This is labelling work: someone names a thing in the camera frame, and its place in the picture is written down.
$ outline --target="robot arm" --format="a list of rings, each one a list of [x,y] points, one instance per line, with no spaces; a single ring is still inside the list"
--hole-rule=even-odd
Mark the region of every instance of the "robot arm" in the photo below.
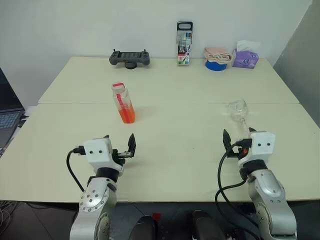
[[[241,176],[248,178],[248,192],[255,206],[260,236],[264,240],[296,240],[297,222],[286,201],[285,188],[266,165],[274,151],[276,136],[252,131],[249,139],[249,145],[239,145],[239,154],[231,154],[239,158]],[[224,132],[226,148],[229,140],[229,134]]]
[[[86,141],[78,152],[86,155],[96,173],[79,201],[79,212],[71,227],[70,240],[109,240],[109,210],[117,203],[117,180],[124,172],[124,158],[135,155],[136,140],[132,134],[129,150],[118,153],[112,149],[109,136]]]

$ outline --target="tissue box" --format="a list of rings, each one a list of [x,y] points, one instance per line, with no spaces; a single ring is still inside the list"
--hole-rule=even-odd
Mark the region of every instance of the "tissue box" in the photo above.
[[[233,51],[234,62],[232,67],[254,69],[259,60],[258,54],[252,51]]]

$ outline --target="game controller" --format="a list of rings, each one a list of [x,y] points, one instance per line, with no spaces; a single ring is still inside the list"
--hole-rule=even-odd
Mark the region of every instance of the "game controller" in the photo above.
[[[112,65],[117,63],[124,63],[127,69],[135,69],[137,63],[149,65],[149,53],[144,50],[142,52],[120,52],[113,49],[112,55],[109,57],[109,61]]]

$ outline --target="laptop keyboard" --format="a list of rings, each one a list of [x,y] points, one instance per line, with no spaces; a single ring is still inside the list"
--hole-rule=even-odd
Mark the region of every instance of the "laptop keyboard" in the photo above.
[[[12,128],[18,116],[19,112],[0,114],[0,129]]]

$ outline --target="orange bottle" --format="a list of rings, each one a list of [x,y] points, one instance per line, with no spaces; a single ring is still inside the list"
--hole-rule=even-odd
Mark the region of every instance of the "orange bottle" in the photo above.
[[[132,107],[128,89],[123,82],[116,82],[112,85],[113,100],[118,108],[122,121],[125,124],[132,124],[136,120],[136,113]]]

